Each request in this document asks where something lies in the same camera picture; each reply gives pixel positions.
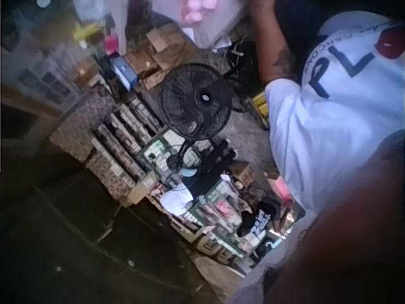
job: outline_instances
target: black fan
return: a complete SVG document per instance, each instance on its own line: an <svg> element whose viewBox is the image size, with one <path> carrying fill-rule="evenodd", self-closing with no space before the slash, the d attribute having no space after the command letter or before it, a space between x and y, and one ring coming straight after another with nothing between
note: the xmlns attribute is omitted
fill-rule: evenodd
<svg viewBox="0 0 405 304"><path fill-rule="evenodd" d="M193 143L210 139L224 128L234 98L228 82L207 65L181 65L166 76L159 107L167 126L185 139L178 154L166 160L170 170L181 171L184 154Z"/></svg>

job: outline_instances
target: clutter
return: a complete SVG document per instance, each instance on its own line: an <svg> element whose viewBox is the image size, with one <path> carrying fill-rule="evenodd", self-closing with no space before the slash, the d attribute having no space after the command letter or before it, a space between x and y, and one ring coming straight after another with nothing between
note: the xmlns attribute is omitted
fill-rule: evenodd
<svg viewBox="0 0 405 304"><path fill-rule="evenodd" d="M74 0L73 3L82 21L100 20L107 13L104 0Z"/></svg>
<svg viewBox="0 0 405 304"><path fill-rule="evenodd" d="M138 82L138 75L121 56L113 58L111 60L111 65L127 91L131 91L134 85Z"/></svg>
<svg viewBox="0 0 405 304"><path fill-rule="evenodd" d="M252 166L247 161L234 161L229 166L229 170L246 188L248 188L256 178Z"/></svg>
<svg viewBox="0 0 405 304"><path fill-rule="evenodd" d="M198 47L208 49L245 15L244 0L152 0L152 10L192 28Z"/></svg>
<svg viewBox="0 0 405 304"><path fill-rule="evenodd" d="M78 86L80 89L84 89L88 86L88 83L99 73L99 68L97 63L93 58L87 57L72 69L69 73L69 78Z"/></svg>
<svg viewBox="0 0 405 304"><path fill-rule="evenodd" d="M196 47L173 23L154 28L147 33L135 52L125 59L142 80L147 90L160 84L175 67L191 58Z"/></svg>
<svg viewBox="0 0 405 304"><path fill-rule="evenodd" d="M108 56L118 52L118 36L116 34L106 37L104 44L106 46L106 54Z"/></svg>
<svg viewBox="0 0 405 304"><path fill-rule="evenodd" d="M98 22L88 24L85 27L80 27L78 25L76 31L74 31L74 33L73 33L73 39L75 41L84 40L84 39L90 37L91 35L97 33L98 31L101 31L102 29L103 29L103 27Z"/></svg>

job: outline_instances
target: white t-shirt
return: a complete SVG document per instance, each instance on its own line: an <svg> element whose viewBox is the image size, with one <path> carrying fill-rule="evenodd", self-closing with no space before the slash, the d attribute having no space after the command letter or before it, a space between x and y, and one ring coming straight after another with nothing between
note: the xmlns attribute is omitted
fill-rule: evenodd
<svg viewBox="0 0 405 304"><path fill-rule="evenodd" d="M337 31L310 54L301 86L267 85L273 156L304 209L320 212L387 136L404 129L404 37L393 22Z"/></svg>
<svg viewBox="0 0 405 304"><path fill-rule="evenodd" d="M168 212L178 217L187 212L185 206L192 201L193 197L187 187L181 183L173 190L166 192L160 198L160 203Z"/></svg>

